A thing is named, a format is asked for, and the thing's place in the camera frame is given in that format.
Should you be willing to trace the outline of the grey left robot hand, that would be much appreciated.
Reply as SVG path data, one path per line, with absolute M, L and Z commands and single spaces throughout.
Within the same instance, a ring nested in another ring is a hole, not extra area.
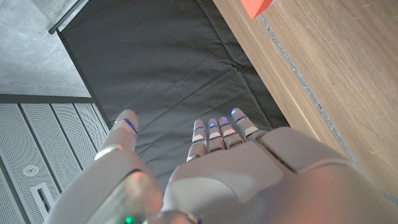
M 397 207 L 345 156 L 292 128 L 259 130 L 240 110 L 196 120 L 187 160 L 161 189 L 135 153 L 124 110 L 46 223 L 396 223 Z

